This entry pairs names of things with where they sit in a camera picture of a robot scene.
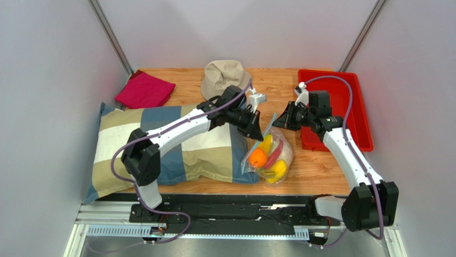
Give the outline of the clear zip top bag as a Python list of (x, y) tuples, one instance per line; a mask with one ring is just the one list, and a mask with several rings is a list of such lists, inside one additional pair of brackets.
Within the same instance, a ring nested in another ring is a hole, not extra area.
[(291, 144), (286, 140), (286, 138), (283, 135), (282, 131), (279, 128), (274, 127), (272, 125), (273, 122), (275, 121), (275, 119), (277, 119), (277, 114), (273, 114), (271, 122), (268, 124), (268, 126), (266, 127), (266, 130), (263, 133), (263, 137), (265, 137), (267, 134), (271, 134), (273, 136), (272, 148), (271, 148), (271, 151), (270, 151), (269, 155), (277, 147), (279, 139), (283, 140), (283, 143), (284, 143), (283, 149), (282, 149), (282, 152), (281, 152), (279, 158), (277, 159), (277, 161), (284, 160), (287, 163), (288, 170), (287, 170), (286, 175), (280, 181), (278, 181), (278, 182), (276, 182), (274, 184), (270, 184), (270, 183), (268, 183), (266, 181), (265, 173), (266, 173), (267, 169), (264, 169), (263, 167), (262, 168), (253, 168), (248, 163), (248, 161), (247, 161), (248, 156), (252, 153), (253, 150), (255, 150), (258, 147), (259, 143), (262, 142), (262, 141), (257, 141), (256, 143), (254, 143), (253, 147), (247, 152), (247, 154), (245, 155), (244, 159), (241, 161), (241, 173), (243, 175), (244, 174), (256, 175), (257, 177), (259, 177), (259, 179), (262, 182), (264, 182), (265, 184), (268, 184), (270, 186), (278, 186), (281, 182), (283, 182), (285, 180), (285, 178), (286, 178), (286, 176), (288, 174), (288, 171), (290, 169), (290, 165), (291, 165), (291, 163), (293, 161), (293, 158), (294, 158), (294, 150), (293, 150)]

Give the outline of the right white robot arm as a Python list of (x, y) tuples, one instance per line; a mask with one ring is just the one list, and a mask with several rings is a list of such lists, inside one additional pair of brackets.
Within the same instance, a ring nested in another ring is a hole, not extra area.
[(394, 224), (399, 189), (386, 182), (367, 162), (345, 120), (334, 116), (325, 90), (308, 94), (308, 104), (290, 101), (273, 122), (274, 127), (297, 131), (308, 127), (333, 154), (351, 189), (346, 198), (329, 194), (310, 198), (310, 217), (331, 217), (345, 223), (349, 231), (382, 229)]

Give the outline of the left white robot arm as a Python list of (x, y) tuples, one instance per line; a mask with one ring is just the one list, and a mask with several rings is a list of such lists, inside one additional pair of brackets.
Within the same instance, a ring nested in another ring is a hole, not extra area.
[(257, 104), (248, 102), (247, 90), (256, 94), (252, 84), (245, 89), (228, 86), (221, 95), (201, 102), (189, 114), (167, 125), (147, 132), (140, 128), (131, 132), (127, 143), (114, 153), (111, 162), (120, 157), (130, 175), (127, 181), (134, 186), (146, 211), (163, 216), (183, 214), (181, 211), (157, 210), (162, 203), (157, 183), (161, 158), (172, 148), (225, 124), (235, 126), (245, 138), (263, 140), (259, 124), (261, 112)]

